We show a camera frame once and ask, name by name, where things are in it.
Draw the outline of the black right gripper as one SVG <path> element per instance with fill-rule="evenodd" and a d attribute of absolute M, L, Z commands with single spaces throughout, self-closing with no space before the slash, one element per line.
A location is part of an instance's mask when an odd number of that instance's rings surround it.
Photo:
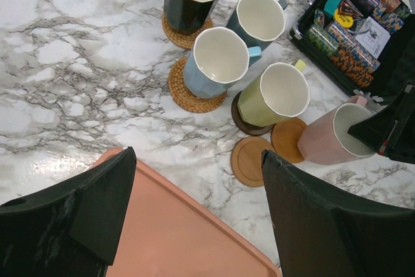
<path fill-rule="evenodd" d="M 350 126 L 348 134 L 391 160 L 414 163 L 414 85 L 379 113 Z"/>

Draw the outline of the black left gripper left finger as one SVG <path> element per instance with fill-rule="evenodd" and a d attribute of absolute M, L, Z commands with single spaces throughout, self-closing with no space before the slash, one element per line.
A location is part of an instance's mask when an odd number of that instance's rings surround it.
<path fill-rule="evenodd" d="M 2 276 L 105 276 L 136 173 L 133 148 L 1 205 Z"/>

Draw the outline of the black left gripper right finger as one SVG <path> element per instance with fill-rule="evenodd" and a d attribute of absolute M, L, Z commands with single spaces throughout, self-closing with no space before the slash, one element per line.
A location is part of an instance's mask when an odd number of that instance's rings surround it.
<path fill-rule="evenodd" d="M 284 276 L 413 276 L 414 211 L 327 183 L 270 150 L 261 169 Z"/>

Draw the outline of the light wood coaster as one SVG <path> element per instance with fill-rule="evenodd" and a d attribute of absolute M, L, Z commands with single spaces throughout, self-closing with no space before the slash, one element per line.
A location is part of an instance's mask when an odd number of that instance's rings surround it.
<path fill-rule="evenodd" d="M 290 163 L 302 163 L 302 156 L 297 143 L 307 124 L 299 118 L 292 118 L 276 123 L 271 131 L 271 144 L 275 152 Z"/>
<path fill-rule="evenodd" d="M 260 137 L 247 137 L 238 141 L 230 157 L 233 175 L 240 183 L 249 187 L 264 186 L 261 154 L 265 150 L 274 150 L 267 140 Z"/>

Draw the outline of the cream cup olive body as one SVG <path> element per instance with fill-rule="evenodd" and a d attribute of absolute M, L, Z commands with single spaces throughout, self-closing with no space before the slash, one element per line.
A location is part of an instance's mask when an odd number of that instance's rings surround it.
<path fill-rule="evenodd" d="M 265 127 L 302 115 L 311 100 L 305 68 L 303 60 L 270 64 L 241 92 L 237 100 L 241 119 Z"/>

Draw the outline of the cream cup with teal handle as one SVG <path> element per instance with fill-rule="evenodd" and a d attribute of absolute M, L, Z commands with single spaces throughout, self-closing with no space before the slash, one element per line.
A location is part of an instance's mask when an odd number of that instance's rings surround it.
<path fill-rule="evenodd" d="M 286 0 L 238 0 L 226 27 L 234 31 L 248 47 L 263 51 L 284 32 Z"/>

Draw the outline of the cream cup blue handle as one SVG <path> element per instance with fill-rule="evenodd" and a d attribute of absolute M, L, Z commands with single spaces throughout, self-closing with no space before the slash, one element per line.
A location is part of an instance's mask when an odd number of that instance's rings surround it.
<path fill-rule="evenodd" d="M 187 56 L 184 84 L 198 98 L 218 97 L 240 81 L 261 57 L 259 46 L 248 47 L 226 27 L 204 30 Z"/>

